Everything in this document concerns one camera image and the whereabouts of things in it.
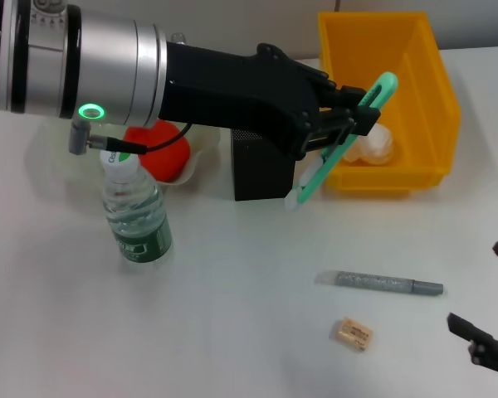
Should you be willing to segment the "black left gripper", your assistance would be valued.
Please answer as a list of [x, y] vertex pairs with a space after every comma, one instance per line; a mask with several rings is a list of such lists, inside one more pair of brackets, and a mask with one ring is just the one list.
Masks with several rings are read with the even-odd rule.
[[364, 89], [338, 88], [270, 44], [237, 56], [170, 42], [167, 55], [161, 119], [256, 133], [295, 160], [343, 145], [351, 134], [366, 136], [381, 114], [355, 108]]

